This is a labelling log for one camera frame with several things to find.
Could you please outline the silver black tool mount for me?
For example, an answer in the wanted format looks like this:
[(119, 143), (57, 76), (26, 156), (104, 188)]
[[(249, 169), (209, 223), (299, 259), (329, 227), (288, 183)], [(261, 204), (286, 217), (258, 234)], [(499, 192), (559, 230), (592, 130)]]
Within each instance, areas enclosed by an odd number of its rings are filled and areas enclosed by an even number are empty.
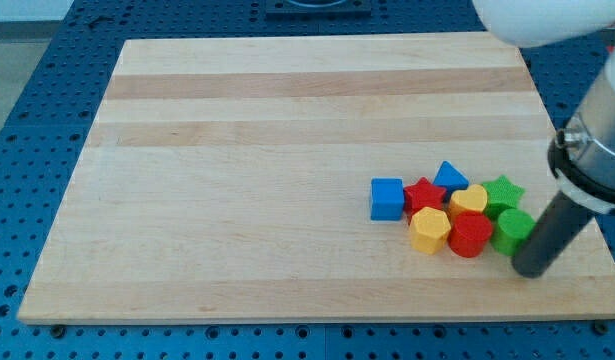
[(615, 86), (597, 76), (548, 150), (558, 188), (579, 206), (615, 214)]

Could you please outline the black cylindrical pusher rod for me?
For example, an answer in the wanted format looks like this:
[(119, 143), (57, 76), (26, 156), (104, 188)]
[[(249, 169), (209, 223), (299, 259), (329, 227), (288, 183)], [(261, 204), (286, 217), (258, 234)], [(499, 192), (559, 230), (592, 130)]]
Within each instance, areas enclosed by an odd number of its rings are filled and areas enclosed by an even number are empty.
[(558, 192), (512, 256), (513, 269), (526, 278), (541, 277), (593, 216), (591, 210)]

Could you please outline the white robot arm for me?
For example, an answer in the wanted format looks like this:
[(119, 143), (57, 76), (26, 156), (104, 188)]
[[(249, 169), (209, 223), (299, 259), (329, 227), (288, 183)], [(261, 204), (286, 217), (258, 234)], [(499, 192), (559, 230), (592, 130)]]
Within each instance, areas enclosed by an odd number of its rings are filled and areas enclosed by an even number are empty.
[[(615, 26), (615, 0), (473, 0), (483, 25), (519, 48)], [(597, 214), (615, 214), (615, 47), (547, 158), (558, 191), (513, 255), (514, 270), (542, 276)]]

